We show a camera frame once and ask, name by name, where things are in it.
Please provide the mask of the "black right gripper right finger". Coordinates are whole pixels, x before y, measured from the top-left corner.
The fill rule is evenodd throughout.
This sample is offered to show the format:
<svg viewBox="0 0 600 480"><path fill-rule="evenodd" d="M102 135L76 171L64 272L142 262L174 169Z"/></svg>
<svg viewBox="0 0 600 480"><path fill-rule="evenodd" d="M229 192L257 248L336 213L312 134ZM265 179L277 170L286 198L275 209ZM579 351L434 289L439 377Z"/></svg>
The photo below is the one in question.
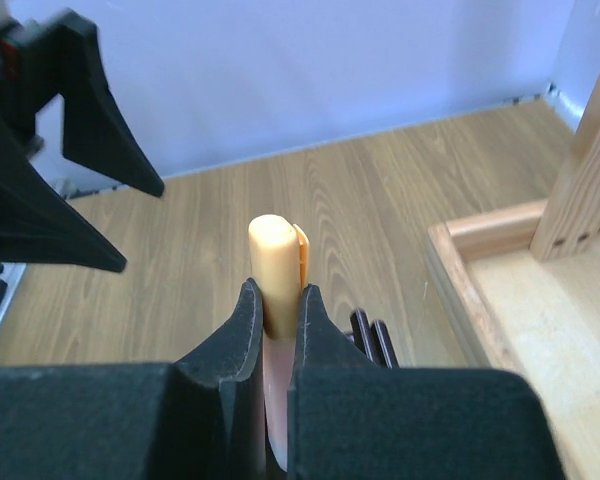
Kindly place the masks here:
<svg viewBox="0 0 600 480"><path fill-rule="evenodd" d="M380 371L329 318L320 288L301 295L287 399L290 479L351 478L369 447L364 394Z"/></svg>

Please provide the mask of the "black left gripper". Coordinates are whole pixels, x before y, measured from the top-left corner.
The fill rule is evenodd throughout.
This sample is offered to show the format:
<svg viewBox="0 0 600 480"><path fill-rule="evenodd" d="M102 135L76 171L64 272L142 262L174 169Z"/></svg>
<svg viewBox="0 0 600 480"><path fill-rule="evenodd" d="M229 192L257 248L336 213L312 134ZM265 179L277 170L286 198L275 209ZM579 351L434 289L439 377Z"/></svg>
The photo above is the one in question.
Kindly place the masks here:
<svg viewBox="0 0 600 480"><path fill-rule="evenodd" d="M36 133L36 115L64 100L63 157L154 197L164 182L112 95L100 55L98 27L65 8L24 23L0 1L0 128Z"/></svg>

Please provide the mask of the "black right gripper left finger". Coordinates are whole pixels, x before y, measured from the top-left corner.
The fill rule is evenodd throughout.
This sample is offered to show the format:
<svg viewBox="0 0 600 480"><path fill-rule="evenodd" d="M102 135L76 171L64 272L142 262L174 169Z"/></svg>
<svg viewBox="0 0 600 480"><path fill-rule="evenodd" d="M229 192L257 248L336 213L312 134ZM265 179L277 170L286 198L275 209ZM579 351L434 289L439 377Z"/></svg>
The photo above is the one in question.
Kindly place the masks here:
<svg viewBox="0 0 600 480"><path fill-rule="evenodd" d="M228 320L176 362L193 388L187 443L205 479L265 477L263 317L260 290L249 278Z"/></svg>

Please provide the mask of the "pink highlighter orange cap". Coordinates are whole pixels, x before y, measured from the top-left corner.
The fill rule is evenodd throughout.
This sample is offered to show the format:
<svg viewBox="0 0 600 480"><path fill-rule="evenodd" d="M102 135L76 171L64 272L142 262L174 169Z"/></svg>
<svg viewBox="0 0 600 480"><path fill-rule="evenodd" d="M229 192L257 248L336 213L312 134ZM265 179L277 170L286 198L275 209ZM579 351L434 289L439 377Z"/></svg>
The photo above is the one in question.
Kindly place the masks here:
<svg viewBox="0 0 600 480"><path fill-rule="evenodd" d="M278 467L288 464L287 390L294 364L300 298L308 284L308 237L284 217L248 226L251 274L263 304L263 386L267 434Z"/></svg>

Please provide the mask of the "brown wooden desk organizer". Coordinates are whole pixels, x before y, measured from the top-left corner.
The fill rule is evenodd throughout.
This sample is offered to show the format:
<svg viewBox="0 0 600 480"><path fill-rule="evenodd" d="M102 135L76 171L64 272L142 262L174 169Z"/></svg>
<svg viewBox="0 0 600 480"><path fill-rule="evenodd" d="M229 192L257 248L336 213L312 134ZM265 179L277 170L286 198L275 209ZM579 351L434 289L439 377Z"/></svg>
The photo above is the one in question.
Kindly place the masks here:
<svg viewBox="0 0 600 480"><path fill-rule="evenodd" d="M369 321L363 309L355 309L349 317L351 330L345 337L370 361L384 368L398 368L399 362L387 325L383 320Z"/></svg>

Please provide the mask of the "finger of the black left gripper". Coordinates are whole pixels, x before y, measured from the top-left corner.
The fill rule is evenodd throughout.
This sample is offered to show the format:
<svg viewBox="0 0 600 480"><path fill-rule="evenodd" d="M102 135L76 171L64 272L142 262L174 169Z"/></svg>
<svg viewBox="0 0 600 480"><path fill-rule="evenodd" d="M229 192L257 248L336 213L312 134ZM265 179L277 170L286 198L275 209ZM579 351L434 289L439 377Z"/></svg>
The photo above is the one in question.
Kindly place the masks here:
<svg viewBox="0 0 600 480"><path fill-rule="evenodd" d="M0 262L121 272L125 257L30 165L0 112Z"/></svg>

